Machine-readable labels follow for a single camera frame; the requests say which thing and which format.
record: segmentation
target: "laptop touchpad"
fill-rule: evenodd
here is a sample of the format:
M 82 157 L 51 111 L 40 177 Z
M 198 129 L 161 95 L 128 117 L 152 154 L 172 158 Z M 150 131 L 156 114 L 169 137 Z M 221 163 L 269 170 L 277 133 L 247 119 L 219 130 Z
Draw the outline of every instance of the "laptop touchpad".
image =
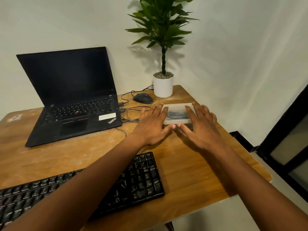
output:
M 61 126 L 60 136 L 70 136 L 87 129 L 88 119 L 63 123 Z

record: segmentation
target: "artificial plant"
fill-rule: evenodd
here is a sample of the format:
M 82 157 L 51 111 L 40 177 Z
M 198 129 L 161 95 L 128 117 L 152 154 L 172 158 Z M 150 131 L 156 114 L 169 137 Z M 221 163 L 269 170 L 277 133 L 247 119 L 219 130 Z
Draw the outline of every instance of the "artificial plant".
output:
M 151 48 L 156 43 L 161 46 L 162 52 L 162 73 L 166 75 L 166 51 L 174 45 L 185 45 L 180 41 L 180 35 L 192 33 L 183 31 L 180 28 L 190 23 L 191 20 L 198 20 L 187 17 L 191 12 L 185 12 L 180 2 L 191 2 L 193 0 L 140 0 L 142 10 L 130 15 L 138 23 L 139 28 L 126 29 L 128 32 L 145 33 L 132 44 L 137 44 L 148 40 Z

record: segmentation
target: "forearm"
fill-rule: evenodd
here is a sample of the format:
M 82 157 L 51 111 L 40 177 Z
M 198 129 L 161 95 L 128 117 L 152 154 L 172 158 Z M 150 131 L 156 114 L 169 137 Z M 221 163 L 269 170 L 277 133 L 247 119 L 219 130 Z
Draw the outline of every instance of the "forearm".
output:
M 229 146 L 214 152 L 260 230 L 306 230 L 308 216 Z
M 144 147 L 129 135 L 106 155 L 47 196 L 5 231 L 80 230 L 132 158 Z

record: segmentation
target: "plant stem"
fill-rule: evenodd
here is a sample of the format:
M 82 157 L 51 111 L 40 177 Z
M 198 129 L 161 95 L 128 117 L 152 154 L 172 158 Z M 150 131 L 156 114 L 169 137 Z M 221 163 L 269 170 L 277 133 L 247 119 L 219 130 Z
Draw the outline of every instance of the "plant stem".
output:
M 162 53 L 162 64 L 161 64 L 161 72 L 164 76 L 166 76 L 166 47 L 161 47 L 161 53 Z

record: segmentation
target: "black mouse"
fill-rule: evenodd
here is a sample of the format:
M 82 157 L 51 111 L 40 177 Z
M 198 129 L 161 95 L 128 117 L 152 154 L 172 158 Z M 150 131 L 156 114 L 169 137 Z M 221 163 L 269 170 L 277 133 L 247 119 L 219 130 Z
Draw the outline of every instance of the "black mouse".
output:
M 142 104 L 152 104 L 154 102 L 152 97 L 150 97 L 146 93 L 140 93 L 140 94 L 135 95 L 133 100 L 139 103 L 142 103 Z

